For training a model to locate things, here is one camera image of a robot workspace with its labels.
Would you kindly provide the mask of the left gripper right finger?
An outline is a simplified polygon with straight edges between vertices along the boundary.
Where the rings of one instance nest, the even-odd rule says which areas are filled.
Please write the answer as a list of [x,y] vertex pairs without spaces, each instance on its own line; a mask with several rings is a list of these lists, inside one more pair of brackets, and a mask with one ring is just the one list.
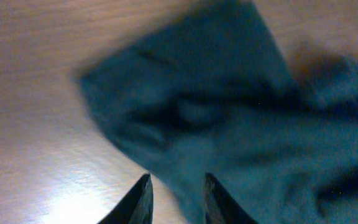
[[204,177],[205,224],[258,224],[211,173]]

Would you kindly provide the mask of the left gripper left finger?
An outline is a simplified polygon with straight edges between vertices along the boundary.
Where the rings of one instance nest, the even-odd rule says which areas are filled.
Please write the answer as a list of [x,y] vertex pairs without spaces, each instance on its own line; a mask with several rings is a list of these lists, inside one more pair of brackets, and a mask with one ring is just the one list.
[[152,224],[154,192],[150,174],[144,174],[98,224]]

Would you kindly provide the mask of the black Nike t-shirt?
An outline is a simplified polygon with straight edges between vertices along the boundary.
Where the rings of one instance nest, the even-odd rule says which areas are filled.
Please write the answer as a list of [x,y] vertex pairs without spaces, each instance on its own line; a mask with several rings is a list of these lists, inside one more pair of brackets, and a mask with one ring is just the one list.
[[254,3],[215,1],[86,71],[89,115],[190,223],[216,176],[259,223],[358,223],[358,62],[296,81]]

